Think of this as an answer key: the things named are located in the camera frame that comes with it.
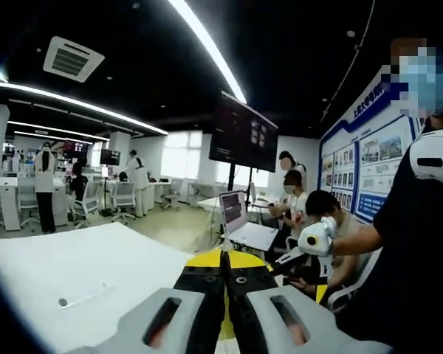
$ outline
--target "ceiling air conditioner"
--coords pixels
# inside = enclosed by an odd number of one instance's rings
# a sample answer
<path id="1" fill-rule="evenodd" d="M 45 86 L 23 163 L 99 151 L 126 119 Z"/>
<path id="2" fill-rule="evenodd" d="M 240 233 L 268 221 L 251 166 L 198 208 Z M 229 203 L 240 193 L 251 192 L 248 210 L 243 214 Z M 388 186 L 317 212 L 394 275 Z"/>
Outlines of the ceiling air conditioner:
<path id="1" fill-rule="evenodd" d="M 49 43 L 43 70 L 83 83 L 103 59 L 100 53 L 55 36 Z"/>

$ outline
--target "bulletin board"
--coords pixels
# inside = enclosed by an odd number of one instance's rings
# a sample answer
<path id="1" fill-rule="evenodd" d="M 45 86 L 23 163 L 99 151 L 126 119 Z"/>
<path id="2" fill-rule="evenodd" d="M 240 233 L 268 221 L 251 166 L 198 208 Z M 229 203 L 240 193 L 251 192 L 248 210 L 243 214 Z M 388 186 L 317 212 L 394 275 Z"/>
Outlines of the bulletin board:
<path id="1" fill-rule="evenodd" d="M 384 204 L 405 151 L 415 137 L 413 125 L 400 116 L 359 141 L 356 215 L 372 221 Z"/>
<path id="2" fill-rule="evenodd" d="M 334 153 L 332 193 L 342 209 L 353 211 L 357 186 L 357 142 Z"/>
<path id="3" fill-rule="evenodd" d="M 332 191 L 333 185 L 333 153 L 321 159 L 320 189 Z"/>

